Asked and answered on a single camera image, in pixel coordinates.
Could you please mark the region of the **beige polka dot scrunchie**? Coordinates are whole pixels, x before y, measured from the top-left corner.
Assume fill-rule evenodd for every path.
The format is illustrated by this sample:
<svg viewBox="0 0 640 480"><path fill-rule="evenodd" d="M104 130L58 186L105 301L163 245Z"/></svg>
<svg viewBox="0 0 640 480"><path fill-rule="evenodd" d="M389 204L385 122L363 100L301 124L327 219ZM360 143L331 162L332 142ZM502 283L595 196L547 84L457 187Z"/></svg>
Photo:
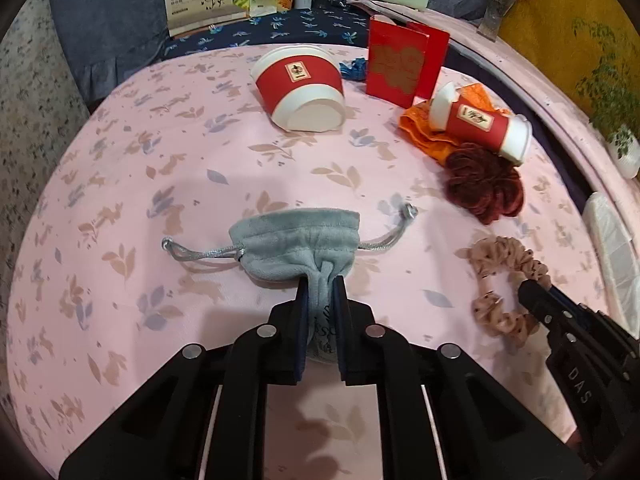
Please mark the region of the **beige polka dot scrunchie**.
<svg viewBox="0 0 640 480"><path fill-rule="evenodd" d="M468 260L478 285L478 296L471 304L476 324L489 336L522 348L539 322L518 302L518 289L533 280L549 290L548 266L519 240L503 236L476 242L468 251Z"/></svg>

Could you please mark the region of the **dark red velvet scrunchie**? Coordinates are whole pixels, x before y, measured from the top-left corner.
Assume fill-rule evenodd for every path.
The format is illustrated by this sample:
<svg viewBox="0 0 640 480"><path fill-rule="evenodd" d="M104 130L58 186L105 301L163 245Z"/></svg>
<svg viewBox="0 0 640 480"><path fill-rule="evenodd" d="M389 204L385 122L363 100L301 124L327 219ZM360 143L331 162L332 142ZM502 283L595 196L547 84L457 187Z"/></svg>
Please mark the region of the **dark red velvet scrunchie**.
<svg viewBox="0 0 640 480"><path fill-rule="evenodd" d="M445 195L488 226L516 217L524 206L524 188L512 162L486 148L465 143L445 160Z"/></svg>

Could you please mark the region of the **grey drawstring pouch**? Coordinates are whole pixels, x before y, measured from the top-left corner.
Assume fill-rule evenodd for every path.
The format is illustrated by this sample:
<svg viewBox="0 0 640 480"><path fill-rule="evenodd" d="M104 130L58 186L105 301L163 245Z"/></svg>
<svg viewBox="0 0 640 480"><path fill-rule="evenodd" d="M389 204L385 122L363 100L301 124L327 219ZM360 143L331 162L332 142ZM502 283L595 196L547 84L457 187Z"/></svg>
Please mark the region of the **grey drawstring pouch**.
<svg viewBox="0 0 640 480"><path fill-rule="evenodd" d="M346 275L357 252L384 252L397 244L418 208L399 206L397 226L373 242L360 240L356 211L316 208L281 210L236 222L229 230L231 244L207 252L186 248L170 237L160 246L177 261L233 258L254 280L284 283L303 276L308 282L308 335L311 356L337 361L336 330L330 297L333 281Z"/></svg>

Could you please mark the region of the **squashed red paper cup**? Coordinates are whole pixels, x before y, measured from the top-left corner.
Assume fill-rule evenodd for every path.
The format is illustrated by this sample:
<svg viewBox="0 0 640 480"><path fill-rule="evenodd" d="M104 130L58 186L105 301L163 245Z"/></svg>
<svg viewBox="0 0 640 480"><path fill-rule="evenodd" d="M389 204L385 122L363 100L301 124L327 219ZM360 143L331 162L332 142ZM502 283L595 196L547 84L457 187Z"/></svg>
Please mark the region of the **squashed red paper cup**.
<svg viewBox="0 0 640 480"><path fill-rule="evenodd" d="M428 123L432 131L444 132L459 142L478 144L515 166L525 162L533 140L532 125L524 116L481 110L465 99L452 82L435 93Z"/></svg>

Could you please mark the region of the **orange plastic bag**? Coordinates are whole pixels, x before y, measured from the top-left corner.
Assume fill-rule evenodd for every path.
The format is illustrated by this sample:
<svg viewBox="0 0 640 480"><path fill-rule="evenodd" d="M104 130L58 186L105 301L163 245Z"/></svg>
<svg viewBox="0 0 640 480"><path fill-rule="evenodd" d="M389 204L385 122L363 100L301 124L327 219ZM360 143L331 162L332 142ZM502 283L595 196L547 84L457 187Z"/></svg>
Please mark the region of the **orange plastic bag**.
<svg viewBox="0 0 640 480"><path fill-rule="evenodd" d="M472 127L462 118L454 118L461 105L469 105L480 112L491 127L498 125L500 136L491 133L488 127ZM463 87L445 84L431 101L408 108L398 119L398 126L414 146L440 166L445 166L447 157L465 143L477 144L497 154L506 135L506 120L512 116L507 108L494 107L482 84Z"/></svg>

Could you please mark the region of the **red card envelope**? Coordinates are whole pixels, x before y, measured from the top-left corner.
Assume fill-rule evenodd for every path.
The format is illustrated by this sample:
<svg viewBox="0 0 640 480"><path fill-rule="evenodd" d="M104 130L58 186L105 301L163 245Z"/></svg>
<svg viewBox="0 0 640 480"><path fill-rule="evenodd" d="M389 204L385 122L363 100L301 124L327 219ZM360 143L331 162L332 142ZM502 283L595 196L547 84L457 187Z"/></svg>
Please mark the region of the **red card envelope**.
<svg viewBox="0 0 640 480"><path fill-rule="evenodd" d="M444 65L450 35L410 22L398 25L387 16L370 18L366 91L401 108L415 98L431 99Z"/></svg>

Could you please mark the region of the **red white paper cup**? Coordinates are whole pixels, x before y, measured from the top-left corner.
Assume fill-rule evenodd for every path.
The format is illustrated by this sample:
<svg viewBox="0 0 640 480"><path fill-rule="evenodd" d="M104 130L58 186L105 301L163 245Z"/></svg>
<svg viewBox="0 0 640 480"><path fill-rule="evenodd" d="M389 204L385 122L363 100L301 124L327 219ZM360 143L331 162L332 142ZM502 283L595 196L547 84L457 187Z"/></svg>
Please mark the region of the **red white paper cup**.
<svg viewBox="0 0 640 480"><path fill-rule="evenodd" d="M345 122L343 79L327 50L277 47L255 63L250 76L271 121L285 131L335 131Z"/></svg>

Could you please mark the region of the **blue wrapper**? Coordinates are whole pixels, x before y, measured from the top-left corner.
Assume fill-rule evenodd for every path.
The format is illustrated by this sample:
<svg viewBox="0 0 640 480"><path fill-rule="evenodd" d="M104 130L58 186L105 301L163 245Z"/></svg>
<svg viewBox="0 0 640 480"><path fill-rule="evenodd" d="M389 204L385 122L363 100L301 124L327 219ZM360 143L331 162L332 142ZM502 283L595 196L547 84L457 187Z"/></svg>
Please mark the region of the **blue wrapper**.
<svg viewBox="0 0 640 480"><path fill-rule="evenodd" d="M350 62L340 63L342 78L349 81L363 82L367 79L368 60L355 58Z"/></svg>

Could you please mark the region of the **white lined trash bin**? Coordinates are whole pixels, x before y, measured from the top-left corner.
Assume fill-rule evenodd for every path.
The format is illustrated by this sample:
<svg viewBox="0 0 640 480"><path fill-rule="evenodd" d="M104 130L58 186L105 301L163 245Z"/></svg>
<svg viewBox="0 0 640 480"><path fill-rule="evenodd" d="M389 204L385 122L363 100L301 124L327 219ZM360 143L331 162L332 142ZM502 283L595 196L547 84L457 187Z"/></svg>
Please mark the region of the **white lined trash bin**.
<svg viewBox="0 0 640 480"><path fill-rule="evenodd" d="M594 192L582 213L596 250L610 315L639 338L639 260L631 236L611 201Z"/></svg>

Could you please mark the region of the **pink bunny print tablecloth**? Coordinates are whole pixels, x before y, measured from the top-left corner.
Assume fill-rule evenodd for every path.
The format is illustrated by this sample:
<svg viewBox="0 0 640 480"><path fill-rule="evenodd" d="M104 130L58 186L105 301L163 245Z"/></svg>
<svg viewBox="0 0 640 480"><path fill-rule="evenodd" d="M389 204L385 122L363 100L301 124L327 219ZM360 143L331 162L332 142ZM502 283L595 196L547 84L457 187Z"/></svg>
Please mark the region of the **pink bunny print tablecloth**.
<svg viewBox="0 0 640 480"><path fill-rule="evenodd" d="M257 283L230 260L178 263L164 237L224 247L235 222L294 208L360 214L360 235L416 222L388 252L360 254L352 298L414 344L458 344L559 438L575 423L544 361L544 333L513 350L473 318L465 252L514 237L553 283L596 310L601 273L580 213L533 143L520 168L525 204L483 226L450 204L440 167L398 130L400 109L344 85L335 132L285 132L262 108L250 69L260 47L175 58L117 88L58 160L28 227L12 283L9 375L29 451L51 474L115 408L189 342L228 344L294 292Z"/></svg>

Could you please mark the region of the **green plant white pot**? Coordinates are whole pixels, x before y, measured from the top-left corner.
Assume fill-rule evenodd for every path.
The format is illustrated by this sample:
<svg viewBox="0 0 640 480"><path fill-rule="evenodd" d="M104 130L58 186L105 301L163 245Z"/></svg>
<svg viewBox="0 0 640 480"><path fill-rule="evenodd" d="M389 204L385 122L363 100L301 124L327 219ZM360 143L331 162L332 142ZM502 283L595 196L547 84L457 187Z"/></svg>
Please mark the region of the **green plant white pot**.
<svg viewBox="0 0 640 480"><path fill-rule="evenodd" d="M589 122L605 140L620 175L639 177L639 43L626 32L597 21L575 18L573 34L598 47L596 65L576 90L590 105Z"/></svg>

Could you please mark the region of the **pink dotted shelf cloth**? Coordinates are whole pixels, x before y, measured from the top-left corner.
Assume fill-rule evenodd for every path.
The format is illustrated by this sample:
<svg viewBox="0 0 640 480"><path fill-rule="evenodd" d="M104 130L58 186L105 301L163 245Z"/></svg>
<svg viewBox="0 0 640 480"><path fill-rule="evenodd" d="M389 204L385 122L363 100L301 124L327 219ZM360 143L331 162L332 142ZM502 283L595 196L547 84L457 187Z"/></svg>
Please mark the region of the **pink dotted shelf cloth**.
<svg viewBox="0 0 640 480"><path fill-rule="evenodd" d="M450 46L513 91L547 125L591 187L613 204L631 241L639 243L639 185L625 179L589 120L558 87L503 40L490 41L465 21L426 9L376 0L347 0L403 23L416 22L448 32Z"/></svg>

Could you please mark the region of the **navy floral cloth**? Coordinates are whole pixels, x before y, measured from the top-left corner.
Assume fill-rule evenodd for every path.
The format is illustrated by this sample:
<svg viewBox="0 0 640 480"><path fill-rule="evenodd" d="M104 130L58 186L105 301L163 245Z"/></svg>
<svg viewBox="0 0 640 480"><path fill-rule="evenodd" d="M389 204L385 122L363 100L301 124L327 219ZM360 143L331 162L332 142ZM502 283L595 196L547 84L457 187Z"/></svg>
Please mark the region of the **navy floral cloth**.
<svg viewBox="0 0 640 480"><path fill-rule="evenodd" d="M363 12L342 8L291 10L224 25L202 32L167 39L159 61L198 52L256 46L256 44L337 44L367 47L369 18Z"/></svg>

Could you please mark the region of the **green yellow snack packet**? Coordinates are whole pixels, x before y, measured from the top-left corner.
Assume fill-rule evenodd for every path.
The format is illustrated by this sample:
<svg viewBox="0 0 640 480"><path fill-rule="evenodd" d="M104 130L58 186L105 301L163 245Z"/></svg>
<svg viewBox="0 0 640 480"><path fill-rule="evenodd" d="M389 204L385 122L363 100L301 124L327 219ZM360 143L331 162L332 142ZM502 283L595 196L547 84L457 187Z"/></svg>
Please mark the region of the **green yellow snack packet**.
<svg viewBox="0 0 640 480"><path fill-rule="evenodd" d="M278 0L234 0L234 4L250 18L261 18L278 12Z"/></svg>

